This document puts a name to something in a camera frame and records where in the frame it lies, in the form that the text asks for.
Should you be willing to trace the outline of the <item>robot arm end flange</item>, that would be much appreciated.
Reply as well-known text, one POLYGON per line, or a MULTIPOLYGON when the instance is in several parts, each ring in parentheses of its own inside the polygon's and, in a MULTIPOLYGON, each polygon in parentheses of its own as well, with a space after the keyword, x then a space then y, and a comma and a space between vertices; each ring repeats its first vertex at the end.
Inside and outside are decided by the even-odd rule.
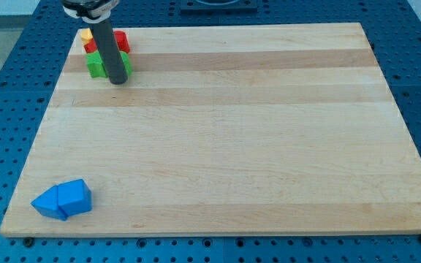
POLYGON ((60 0, 60 2, 69 16, 95 20, 118 6, 120 0, 60 0))

